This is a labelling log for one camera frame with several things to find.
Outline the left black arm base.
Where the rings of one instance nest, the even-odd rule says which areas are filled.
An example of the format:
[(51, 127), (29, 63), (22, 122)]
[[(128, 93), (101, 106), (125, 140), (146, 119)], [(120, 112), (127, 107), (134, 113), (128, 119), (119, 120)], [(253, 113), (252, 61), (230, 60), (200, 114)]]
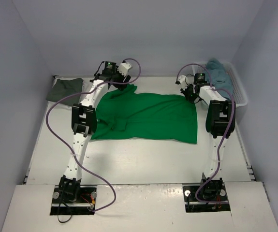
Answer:
[(82, 186), (75, 199), (62, 193), (58, 186), (52, 194), (50, 215), (57, 216), (59, 223), (67, 223), (73, 216), (93, 216), (97, 198), (96, 186)]

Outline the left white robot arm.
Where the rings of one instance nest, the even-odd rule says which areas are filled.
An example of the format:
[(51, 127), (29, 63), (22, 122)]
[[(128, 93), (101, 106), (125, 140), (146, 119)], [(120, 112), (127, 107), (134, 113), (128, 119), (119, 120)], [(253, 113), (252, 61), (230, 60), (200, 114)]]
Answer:
[(97, 129), (96, 108), (101, 98), (108, 92), (110, 82), (122, 90), (126, 87), (125, 83), (130, 81), (128, 75), (132, 65), (123, 61), (120, 65), (106, 61), (101, 73), (95, 74), (87, 94), (78, 104), (72, 106), (71, 128), (73, 130), (72, 157), (69, 159), (67, 168), (60, 179), (59, 190), (63, 197), (70, 203), (80, 199), (80, 183), (82, 179), (82, 169), (87, 145), (92, 135)]

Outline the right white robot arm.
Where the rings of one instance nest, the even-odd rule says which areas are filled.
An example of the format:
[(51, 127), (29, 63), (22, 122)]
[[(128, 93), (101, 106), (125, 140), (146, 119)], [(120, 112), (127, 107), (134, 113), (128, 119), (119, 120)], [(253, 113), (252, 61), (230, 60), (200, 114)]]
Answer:
[(202, 179), (195, 199), (203, 203), (217, 203), (220, 201), (220, 192), (223, 187), (221, 166), (224, 149), (229, 136), (235, 128), (235, 102), (233, 96), (227, 93), (229, 99), (205, 80), (204, 73), (196, 73), (191, 82), (187, 76), (181, 75), (176, 83), (181, 85), (180, 92), (186, 100), (195, 103), (196, 99), (207, 105), (205, 129), (209, 134), (209, 154), (207, 165), (202, 174)]

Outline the green t shirt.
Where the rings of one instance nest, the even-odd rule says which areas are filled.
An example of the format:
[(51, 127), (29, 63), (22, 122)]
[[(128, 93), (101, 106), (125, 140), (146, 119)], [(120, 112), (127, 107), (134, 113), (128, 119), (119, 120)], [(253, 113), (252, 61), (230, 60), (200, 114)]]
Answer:
[(93, 140), (150, 139), (196, 144), (197, 111), (175, 94), (136, 93), (137, 87), (107, 92), (97, 109)]

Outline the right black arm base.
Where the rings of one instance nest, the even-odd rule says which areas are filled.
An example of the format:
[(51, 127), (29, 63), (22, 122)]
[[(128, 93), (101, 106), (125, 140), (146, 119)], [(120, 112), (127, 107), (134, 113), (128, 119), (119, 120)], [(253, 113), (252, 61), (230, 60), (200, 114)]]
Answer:
[(224, 184), (217, 193), (206, 191), (206, 194), (203, 194), (203, 190), (201, 190), (198, 193), (201, 201), (195, 197), (198, 188), (199, 185), (182, 186), (186, 213), (229, 212), (231, 210)]

